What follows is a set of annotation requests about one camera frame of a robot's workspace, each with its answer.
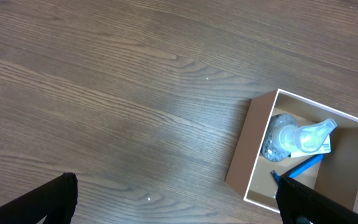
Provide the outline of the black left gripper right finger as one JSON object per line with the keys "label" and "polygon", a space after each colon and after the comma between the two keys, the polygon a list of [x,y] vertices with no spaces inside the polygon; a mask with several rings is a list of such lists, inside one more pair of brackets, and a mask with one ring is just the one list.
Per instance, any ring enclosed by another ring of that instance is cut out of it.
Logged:
{"label": "black left gripper right finger", "polygon": [[280,179],[276,201],[286,224],[358,224],[358,213],[290,177]]}

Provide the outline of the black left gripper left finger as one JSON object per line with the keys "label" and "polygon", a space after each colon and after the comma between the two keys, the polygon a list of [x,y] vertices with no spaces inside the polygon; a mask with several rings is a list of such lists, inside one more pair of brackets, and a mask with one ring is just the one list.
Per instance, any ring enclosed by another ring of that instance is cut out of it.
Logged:
{"label": "black left gripper left finger", "polygon": [[61,176],[0,206],[2,223],[70,223],[78,203],[78,179]]}

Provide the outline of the blue disposable razor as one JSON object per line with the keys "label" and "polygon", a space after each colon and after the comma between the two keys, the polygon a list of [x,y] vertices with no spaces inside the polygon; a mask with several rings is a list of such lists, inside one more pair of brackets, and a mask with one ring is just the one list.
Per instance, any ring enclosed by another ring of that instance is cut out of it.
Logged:
{"label": "blue disposable razor", "polygon": [[324,158],[323,154],[316,154],[310,157],[309,159],[303,161],[302,163],[298,164],[297,166],[291,168],[286,173],[282,175],[278,175],[275,170],[272,170],[270,174],[272,175],[274,181],[277,185],[280,185],[280,181],[284,177],[289,177],[294,179],[295,177],[298,177],[300,174],[308,170],[310,167],[313,167],[318,162],[322,161]]}

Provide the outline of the green white soap box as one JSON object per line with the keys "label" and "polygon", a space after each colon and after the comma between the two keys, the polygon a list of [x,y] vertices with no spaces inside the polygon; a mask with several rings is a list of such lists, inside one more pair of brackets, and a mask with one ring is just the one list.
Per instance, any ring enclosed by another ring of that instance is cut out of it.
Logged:
{"label": "green white soap box", "polygon": [[296,151],[292,152],[289,157],[296,158],[296,157],[304,157],[304,156],[310,156],[315,154],[327,154],[331,152],[331,138],[328,136],[324,142],[323,145],[320,147],[319,150],[315,152],[303,152],[303,151]]}

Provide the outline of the clear pump bottle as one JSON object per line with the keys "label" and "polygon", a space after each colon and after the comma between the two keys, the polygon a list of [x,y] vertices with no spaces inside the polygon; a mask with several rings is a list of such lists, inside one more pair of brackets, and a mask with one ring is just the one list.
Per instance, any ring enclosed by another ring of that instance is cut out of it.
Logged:
{"label": "clear pump bottle", "polygon": [[280,162],[292,152],[315,152],[336,128],[333,119],[301,126],[294,116],[278,114],[269,121],[260,153],[268,161]]}

